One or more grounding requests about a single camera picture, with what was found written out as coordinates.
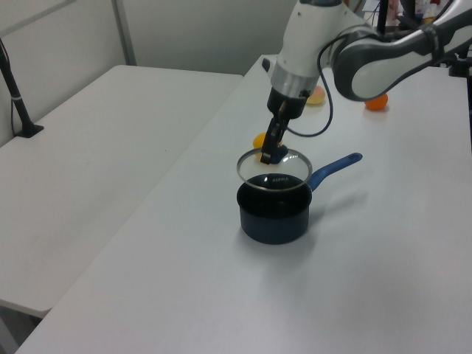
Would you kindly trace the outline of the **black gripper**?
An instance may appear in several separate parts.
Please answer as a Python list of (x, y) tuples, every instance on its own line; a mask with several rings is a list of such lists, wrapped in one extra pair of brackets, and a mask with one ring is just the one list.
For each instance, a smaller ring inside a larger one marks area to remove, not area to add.
[(280, 122), (276, 117), (282, 109), (284, 119), (297, 119), (302, 115), (308, 96), (288, 97), (271, 88), (267, 108), (274, 115), (266, 131), (261, 147), (260, 162), (263, 164), (279, 164), (287, 154), (282, 139), (288, 129), (287, 122)]

